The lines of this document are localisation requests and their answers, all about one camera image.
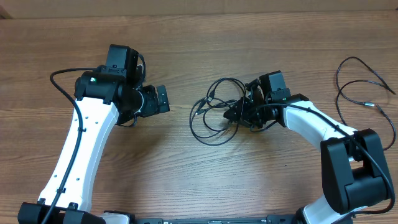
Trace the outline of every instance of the wooden tabletop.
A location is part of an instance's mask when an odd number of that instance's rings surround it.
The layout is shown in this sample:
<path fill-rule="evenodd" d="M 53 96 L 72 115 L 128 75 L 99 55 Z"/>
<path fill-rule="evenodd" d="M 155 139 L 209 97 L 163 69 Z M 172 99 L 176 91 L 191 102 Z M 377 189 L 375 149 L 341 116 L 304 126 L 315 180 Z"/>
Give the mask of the wooden tabletop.
<path fill-rule="evenodd" d="M 335 70 L 357 56 L 398 90 L 398 12 L 311 12 L 213 16 L 96 17 L 0 21 L 0 222 L 15 223 L 22 202 L 36 202 L 58 161 L 72 105 L 50 83 L 55 70 L 104 64 L 110 44 L 145 56 L 147 84 L 167 87 L 170 109 L 114 127 L 96 175 L 94 214 L 121 210 L 138 217 L 264 217 L 294 213 L 322 194 L 320 153 L 280 126 L 261 134 L 241 128 L 219 147 L 200 144 L 189 111 L 220 77 L 250 82 L 282 70 L 293 94 L 309 97 L 338 119 Z M 73 93 L 81 73 L 56 81 Z M 376 80 L 359 62 L 347 62 L 341 83 Z M 398 123 L 398 98 L 366 83 L 347 95 L 379 103 Z M 223 84 L 220 98 L 237 98 Z M 348 124 L 372 128 L 383 145 L 392 139 L 377 110 L 341 101 Z M 209 117 L 217 126 L 221 113 Z M 201 122 L 198 131 L 205 133 Z M 386 152 L 398 186 L 398 147 Z M 373 207 L 382 208 L 387 202 Z M 392 223 L 384 215 L 355 223 Z"/>

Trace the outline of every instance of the robotic arm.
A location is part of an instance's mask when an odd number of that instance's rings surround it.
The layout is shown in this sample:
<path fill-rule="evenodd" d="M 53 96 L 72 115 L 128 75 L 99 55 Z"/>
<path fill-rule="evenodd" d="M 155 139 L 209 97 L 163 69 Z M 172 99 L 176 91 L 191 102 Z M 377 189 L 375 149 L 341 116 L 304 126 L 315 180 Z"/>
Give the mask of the robotic arm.
<path fill-rule="evenodd" d="M 388 185 L 381 177 L 380 171 L 363 156 L 349 137 L 336 131 L 331 124 L 338 125 L 341 130 L 360 142 L 361 147 L 367 150 L 391 183 L 379 136 L 370 129 L 357 131 L 332 120 L 316 109 L 303 95 L 291 96 L 282 73 L 274 72 L 247 84 L 251 99 L 244 96 L 240 103 L 236 103 L 224 114 L 224 117 L 259 128 L 267 121 L 276 120 L 283 127 L 298 132 L 313 144 L 321 152 L 324 192 L 316 202 L 299 209 L 295 215 L 269 215 L 266 218 L 163 220 L 136 219 L 130 213 L 116 211 L 105 211 L 99 217 L 90 214 L 96 171 L 112 127 L 131 119 L 136 120 L 138 116 L 146 117 L 169 111 L 164 86 L 157 87 L 157 95 L 153 86 L 142 86 L 145 80 L 145 63 L 137 65 L 139 56 L 129 47 L 111 45 L 106 65 L 99 66 L 92 72 L 85 72 L 76 81 L 75 96 L 83 117 L 83 137 L 65 188 L 47 223 L 329 224 L 342 219 L 349 212 L 391 198 Z M 263 93 L 267 93 L 265 97 L 262 97 L 258 87 Z M 236 115 L 242 106 L 245 112 L 241 116 Z M 322 115 L 323 119 L 310 111 Z M 52 177 L 36 204 L 22 204 L 18 214 L 19 223 L 42 223 L 44 216 L 49 212 L 72 156 L 78 128 L 75 110 L 67 140 Z M 363 167 L 351 170 L 349 161 L 353 160 L 364 161 Z"/>

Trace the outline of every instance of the wall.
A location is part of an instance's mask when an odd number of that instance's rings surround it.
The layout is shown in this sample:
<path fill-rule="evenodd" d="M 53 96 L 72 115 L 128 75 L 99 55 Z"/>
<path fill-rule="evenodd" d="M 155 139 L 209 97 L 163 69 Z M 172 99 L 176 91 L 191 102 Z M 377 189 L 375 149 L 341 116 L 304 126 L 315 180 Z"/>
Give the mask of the wall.
<path fill-rule="evenodd" d="M 0 0 L 20 18 L 367 11 L 398 7 L 398 0 Z"/>

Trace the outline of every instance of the wooden table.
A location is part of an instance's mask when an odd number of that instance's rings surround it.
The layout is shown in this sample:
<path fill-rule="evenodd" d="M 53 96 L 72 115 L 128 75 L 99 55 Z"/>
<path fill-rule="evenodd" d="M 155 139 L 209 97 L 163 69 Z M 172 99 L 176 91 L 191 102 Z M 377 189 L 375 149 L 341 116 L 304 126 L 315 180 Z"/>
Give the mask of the wooden table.
<path fill-rule="evenodd" d="M 280 126 L 262 134 L 241 128 L 220 147 L 195 140 L 190 108 L 220 77 L 250 82 L 282 70 L 293 94 L 304 94 L 335 119 L 335 70 L 348 56 L 363 59 L 398 90 L 396 11 L 2 20 L 1 223 L 15 223 L 21 203 L 37 200 L 69 130 L 72 106 L 49 82 L 49 74 L 100 65 L 109 44 L 128 45 L 145 56 L 147 83 L 166 85 L 171 112 L 139 119 L 136 128 L 112 130 L 96 175 L 94 214 L 263 217 L 294 213 L 321 196 L 320 153 L 297 133 Z M 60 75 L 57 82 L 73 93 L 80 75 Z M 376 80 L 358 62 L 348 62 L 341 82 L 359 78 Z M 360 83 L 348 87 L 347 94 L 379 103 L 398 123 L 397 97 L 384 89 Z M 228 84 L 217 95 L 238 97 Z M 377 110 L 341 102 L 349 125 L 373 128 L 389 144 L 391 128 Z M 209 118 L 214 125 L 221 119 L 221 114 Z M 386 157 L 398 186 L 398 147 Z M 394 208 L 355 222 L 397 218 Z"/>

